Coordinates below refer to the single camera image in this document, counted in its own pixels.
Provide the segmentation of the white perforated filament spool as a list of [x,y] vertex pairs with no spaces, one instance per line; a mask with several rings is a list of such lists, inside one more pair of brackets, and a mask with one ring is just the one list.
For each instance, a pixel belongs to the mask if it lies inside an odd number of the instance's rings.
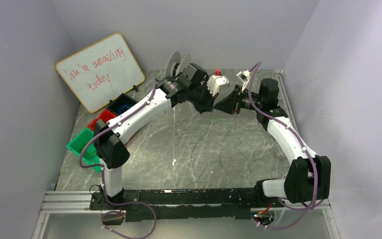
[[182,72],[191,63],[191,56],[181,55],[179,51],[175,51],[169,58],[164,77],[175,77]]

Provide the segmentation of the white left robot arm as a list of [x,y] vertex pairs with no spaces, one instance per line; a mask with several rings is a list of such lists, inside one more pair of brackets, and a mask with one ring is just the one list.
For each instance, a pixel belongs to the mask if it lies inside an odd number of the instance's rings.
[[176,76],[155,80],[153,89],[141,101],[107,123],[95,124],[94,147],[102,166],[102,190],[119,203],[123,195],[122,167],[130,157],[125,144],[152,119],[176,105],[191,102],[199,113],[213,110],[220,76],[208,75],[195,63],[190,63]]

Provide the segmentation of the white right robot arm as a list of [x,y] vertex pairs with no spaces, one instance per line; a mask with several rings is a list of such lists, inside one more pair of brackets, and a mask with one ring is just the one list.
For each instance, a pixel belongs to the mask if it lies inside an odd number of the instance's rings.
[[258,93],[236,85],[214,109],[234,115],[242,109],[255,110],[257,121],[276,140],[290,164],[285,179],[258,181],[255,189],[264,198],[286,199],[314,208],[329,196],[331,161],[320,156],[302,140],[287,113],[279,106],[279,83],[265,78]]

